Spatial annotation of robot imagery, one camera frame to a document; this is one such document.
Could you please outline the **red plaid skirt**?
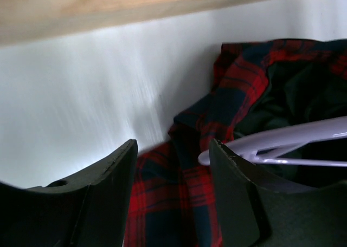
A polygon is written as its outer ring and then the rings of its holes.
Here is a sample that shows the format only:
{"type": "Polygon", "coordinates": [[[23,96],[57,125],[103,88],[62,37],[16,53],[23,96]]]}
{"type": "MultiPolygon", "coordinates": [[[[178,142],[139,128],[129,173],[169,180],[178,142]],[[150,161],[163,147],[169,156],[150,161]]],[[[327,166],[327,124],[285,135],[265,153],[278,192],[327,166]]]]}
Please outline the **red plaid skirt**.
{"type": "Polygon", "coordinates": [[[198,154],[212,139],[233,140],[280,62],[320,63],[346,84],[346,40],[223,44],[211,92],[175,117],[168,142],[137,160],[125,246],[222,246],[211,170],[198,154]]]}

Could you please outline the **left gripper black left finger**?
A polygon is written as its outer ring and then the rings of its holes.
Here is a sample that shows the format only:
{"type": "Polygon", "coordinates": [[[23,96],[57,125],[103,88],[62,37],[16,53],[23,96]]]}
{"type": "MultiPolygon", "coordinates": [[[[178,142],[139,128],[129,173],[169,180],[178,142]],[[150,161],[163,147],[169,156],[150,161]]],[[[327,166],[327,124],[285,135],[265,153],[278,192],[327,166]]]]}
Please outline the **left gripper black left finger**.
{"type": "Polygon", "coordinates": [[[122,246],[138,145],[46,187],[1,184],[1,246],[122,246]]]}

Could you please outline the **wooden clothes rack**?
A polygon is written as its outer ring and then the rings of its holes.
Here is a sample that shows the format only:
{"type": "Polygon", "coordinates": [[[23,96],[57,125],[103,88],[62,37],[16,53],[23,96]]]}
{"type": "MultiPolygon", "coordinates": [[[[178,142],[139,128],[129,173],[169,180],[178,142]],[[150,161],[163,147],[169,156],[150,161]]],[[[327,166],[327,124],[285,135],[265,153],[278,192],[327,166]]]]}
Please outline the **wooden clothes rack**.
{"type": "Polygon", "coordinates": [[[1,0],[1,45],[264,0],[1,0]]]}

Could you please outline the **purple plastic hanger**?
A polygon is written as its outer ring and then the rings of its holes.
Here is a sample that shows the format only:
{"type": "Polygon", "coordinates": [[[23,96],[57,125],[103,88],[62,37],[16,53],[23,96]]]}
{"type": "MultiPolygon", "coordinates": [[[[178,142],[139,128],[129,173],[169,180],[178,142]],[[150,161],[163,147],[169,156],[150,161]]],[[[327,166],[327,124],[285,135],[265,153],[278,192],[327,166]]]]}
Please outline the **purple plastic hanger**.
{"type": "Polygon", "coordinates": [[[291,159],[284,154],[307,144],[346,138],[346,117],[272,129],[229,141],[224,145],[254,164],[346,167],[345,161],[291,159]]]}

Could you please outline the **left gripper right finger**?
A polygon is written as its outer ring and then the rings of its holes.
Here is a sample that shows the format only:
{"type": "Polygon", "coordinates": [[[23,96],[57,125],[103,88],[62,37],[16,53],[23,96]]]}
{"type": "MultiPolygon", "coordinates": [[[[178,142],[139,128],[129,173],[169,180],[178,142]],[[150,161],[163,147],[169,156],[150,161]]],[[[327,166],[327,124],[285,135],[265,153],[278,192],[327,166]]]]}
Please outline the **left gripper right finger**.
{"type": "Polygon", "coordinates": [[[346,246],[346,182],[314,188],[268,172],[212,140],[223,246],[346,246]]]}

